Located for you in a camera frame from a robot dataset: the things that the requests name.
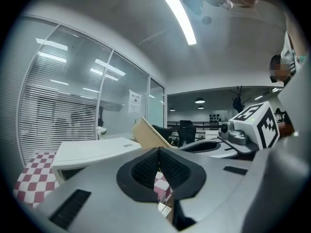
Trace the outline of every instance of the black office chair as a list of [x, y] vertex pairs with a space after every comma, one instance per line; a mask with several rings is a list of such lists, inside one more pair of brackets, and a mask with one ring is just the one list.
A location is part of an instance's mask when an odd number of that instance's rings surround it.
[[173, 131], [179, 129], [179, 125], [176, 125], [175, 127], [172, 127], [170, 129], [161, 128], [156, 125], [152, 125], [154, 129], [165, 139], [170, 143], [169, 137], [172, 135]]
[[180, 127], [177, 132], [179, 135], [178, 147], [183, 146], [184, 142], [189, 144], [195, 141], [196, 127], [194, 127], [191, 121], [180, 121]]

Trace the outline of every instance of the red and white checkered cloth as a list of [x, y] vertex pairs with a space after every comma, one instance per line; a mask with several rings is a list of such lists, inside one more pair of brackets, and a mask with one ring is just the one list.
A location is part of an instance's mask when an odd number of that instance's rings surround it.
[[[34, 154], [20, 174], [13, 190], [14, 196], [19, 201], [35, 208], [58, 187], [58, 182], [52, 171], [55, 154], [55, 152]], [[166, 203], [173, 192], [160, 172], [155, 177], [154, 191], [157, 192], [161, 203]]]

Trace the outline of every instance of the fluorescent light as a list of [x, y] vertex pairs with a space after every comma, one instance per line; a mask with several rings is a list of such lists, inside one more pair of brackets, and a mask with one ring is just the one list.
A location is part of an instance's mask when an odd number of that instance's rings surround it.
[[53, 41], [45, 41], [43, 39], [38, 39], [38, 38], [36, 38], [35, 40], [39, 44], [43, 44], [43, 45], [47, 45], [47, 46], [52, 46], [52, 47], [55, 47], [55, 48], [58, 48], [58, 49], [62, 49], [62, 50], [65, 50], [65, 51], [68, 50], [67, 46], [59, 44], [59, 43], [56, 43], [56, 42], [53, 42]]
[[73, 36], [75, 36], [75, 37], [78, 37], [77, 35], [75, 35], [75, 34], [73, 34], [73, 33], [70, 33], [70, 32], [68, 32], [68, 31], [67, 31], [67, 33], [69, 33], [69, 34], [71, 34], [71, 35], [73, 35]]
[[94, 69], [94, 68], [91, 68], [90, 71], [91, 71], [91, 72], [95, 72], [95, 73], [97, 73], [97, 74], [99, 74], [99, 75], [103, 75], [103, 72], [101, 72], [101, 71], [99, 71], [99, 70], [96, 70], [96, 69]]
[[188, 41], [188, 45], [196, 44], [192, 26], [180, 0], [165, 0], [165, 1], [167, 2], [171, 10], [173, 11], [174, 15], [176, 16], [179, 25], [183, 30], [185, 37]]
[[85, 98], [85, 99], [93, 99], [93, 98], [85, 97], [85, 96], [80, 96], [80, 97]]
[[120, 76], [124, 76], [126, 74], [125, 72], [122, 72], [119, 69], [116, 69], [115, 67], [113, 67], [113, 66], [111, 66], [111, 65], [109, 65], [109, 64], [107, 64], [104, 61], [101, 61], [99, 59], [96, 59], [95, 63], [100, 64], [101, 66], [104, 66], [104, 67], [108, 68], [110, 71], [112, 71], [114, 73], [117, 73]]
[[110, 79], [115, 80], [115, 81], [118, 81], [118, 79], [116, 79], [115, 77], [112, 77], [112, 76], [110, 76], [108, 74], [105, 74], [105, 77], [110, 78]]
[[281, 91], [283, 90], [283, 88], [276, 88], [276, 90], [272, 90], [272, 92], [277, 92], [277, 91]]
[[60, 62], [67, 62], [67, 60], [63, 59], [63, 58], [59, 58], [59, 57], [56, 57], [54, 55], [50, 55], [50, 54], [47, 54], [47, 53], [43, 53], [43, 52], [38, 52], [39, 56], [42, 56], [42, 57], [46, 57], [46, 58], [49, 58], [49, 59], [53, 59], [53, 60], [58, 60]]
[[67, 93], [67, 92], [62, 92], [62, 91], [58, 91], [58, 93], [62, 93], [62, 94], [71, 95], [70, 93]]
[[68, 83], [60, 82], [60, 81], [57, 81], [57, 80], [51, 80], [51, 81], [54, 82], [54, 83], [60, 83], [60, 84], [64, 84], [64, 85], [69, 85]]
[[91, 92], [99, 92], [99, 91], [95, 91], [95, 90], [92, 90], [92, 89], [88, 89], [88, 88], [83, 88], [84, 90], [87, 90], [87, 91], [91, 91]]
[[261, 99], [262, 98], [262, 96], [259, 96], [258, 98], [255, 98], [255, 100], [257, 100], [257, 99]]

